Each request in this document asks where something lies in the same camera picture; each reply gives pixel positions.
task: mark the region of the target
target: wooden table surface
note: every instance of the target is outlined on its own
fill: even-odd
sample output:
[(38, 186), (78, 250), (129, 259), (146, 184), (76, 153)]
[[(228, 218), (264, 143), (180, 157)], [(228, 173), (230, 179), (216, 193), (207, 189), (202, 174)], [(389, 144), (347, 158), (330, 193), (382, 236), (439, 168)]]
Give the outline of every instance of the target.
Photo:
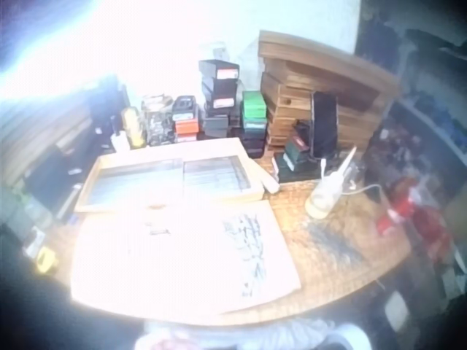
[[(270, 157), (258, 162), (272, 171)], [(300, 290), (254, 308), (209, 318), (170, 321), (228, 326), (298, 315), (363, 288), (409, 255), (411, 248), (402, 227), (385, 237), (377, 234), (375, 221), (385, 212), (385, 206), (370, 201), (365, 194), (342, 196), (326, 219), (310, 219), (304, 204), (313, 187), (312, 182), (294, 182), (283, 184), (276, 195), (265, 195), (296, 265)], [(57, 251), (60, 260), (55, 278), (66, 286), (70, 283), (79, 227), (79, 223), (58, 227), (47, 243)]]

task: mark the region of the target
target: yellow tape measure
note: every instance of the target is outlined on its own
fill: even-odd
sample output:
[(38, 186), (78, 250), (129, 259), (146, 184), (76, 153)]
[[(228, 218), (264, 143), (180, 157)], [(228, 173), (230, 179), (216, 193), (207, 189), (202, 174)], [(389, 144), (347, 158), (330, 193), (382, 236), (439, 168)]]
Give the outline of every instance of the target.
[(36, 266), (37, 270), (40, 273), (47, 273), (50, 272), (53, 268), (58, 265), (57, 255), (56, 253), (46, 246), (43, 246), (39, 250), (39, 254), (36, 258)]

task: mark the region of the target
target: wooden box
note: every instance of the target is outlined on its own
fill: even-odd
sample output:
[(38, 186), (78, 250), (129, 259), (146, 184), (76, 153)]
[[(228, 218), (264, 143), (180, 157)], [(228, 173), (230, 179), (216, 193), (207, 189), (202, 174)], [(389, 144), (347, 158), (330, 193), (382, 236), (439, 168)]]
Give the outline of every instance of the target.
[(76, 212), (160, 208), (171, 203), (257, 201), (263, 185), (239, 139), (135, 149), (97, 159)]

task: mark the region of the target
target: white sticker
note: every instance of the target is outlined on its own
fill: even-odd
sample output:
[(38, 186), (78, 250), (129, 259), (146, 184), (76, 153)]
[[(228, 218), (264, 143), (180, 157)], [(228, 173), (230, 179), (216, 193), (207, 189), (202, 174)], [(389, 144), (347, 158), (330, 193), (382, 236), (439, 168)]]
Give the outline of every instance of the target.
[(217, 71), (218, 79), (238, 79), (239, 70), (238, 69), (219, 69)]
[(214, 100), (212, 106), (216, 108), (226, 108), (226, 107), (233, 107), (235, 105), (235, 98), (219, 98), (218, 100)]
[(285, 163), (286, 163), (287, 166), (289, 167), (289, 169), (290, 169), (291, 171), (293, 171), (293, 169), (295, 169), (295, 166), (292, 164), (292, 161), (289, 159), (289, 156), (288, 156), (287, 154), (284, 153), (283, 158), (284, 158)]
[(389, 136), (389, 130), (388, 129), (382, 129), (381, 133), (379, 135), (380, 140), (385, 140)]
[(276, 158), (272, 158), (272, 167), (274, 168), (274, 173), (279, 173), (279, 168), (277, 168)]
[(177, 113), (172, 116), (172, 119), (175, 122), (179, 122), (180, 120), (191, 120), (194, 119), (195, 115), (193, 113)]
[(257, 122), (246, 122), (245, 129), (266, 129), (266, 124), (257, 123)]
[(81, 174), (82, 170), (80, 168), (74, 168), (72, 170), (68, 170), (68, 175), (76, 175)]

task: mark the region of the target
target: phone screen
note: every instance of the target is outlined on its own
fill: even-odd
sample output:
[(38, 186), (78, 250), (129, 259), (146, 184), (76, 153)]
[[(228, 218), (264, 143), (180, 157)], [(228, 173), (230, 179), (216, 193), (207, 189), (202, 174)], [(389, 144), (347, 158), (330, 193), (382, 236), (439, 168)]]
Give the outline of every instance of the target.
[(337, 97), (330, 93), (312, 94), (312, 154), (330, 159), (337, 149)]

